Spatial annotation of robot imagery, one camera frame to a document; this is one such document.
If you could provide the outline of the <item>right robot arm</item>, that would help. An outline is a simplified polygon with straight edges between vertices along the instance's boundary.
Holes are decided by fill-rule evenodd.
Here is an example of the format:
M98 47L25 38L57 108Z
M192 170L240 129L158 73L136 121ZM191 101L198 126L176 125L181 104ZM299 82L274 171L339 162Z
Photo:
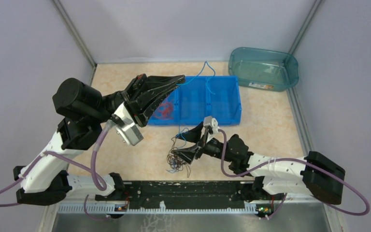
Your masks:
M220 159L223 174L228 177L254 177L253 194L258 199L282 193L306 194L323 203L342 203L345 170L325 155L310 151L299 158L263 156L234 134L221 142L215 135L221 130L198 124L191 131L178 135L179 139L193 143L188 148L176 148L172 154L187 164L203 154Z

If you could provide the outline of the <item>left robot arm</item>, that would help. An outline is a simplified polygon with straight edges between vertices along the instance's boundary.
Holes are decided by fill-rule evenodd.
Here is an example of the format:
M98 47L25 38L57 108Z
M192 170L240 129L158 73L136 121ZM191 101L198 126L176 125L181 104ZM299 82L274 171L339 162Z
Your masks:
M143 139L140 128L185 81L184 75L139 74L124 90L104 96L78 79L66 79L52 97L63 116L52 139L33 162L14 168L21 186L17 203L47 206L90 195L97 201L124 200L121 176L95 171L100 145L110 130L126 144L137 145Z

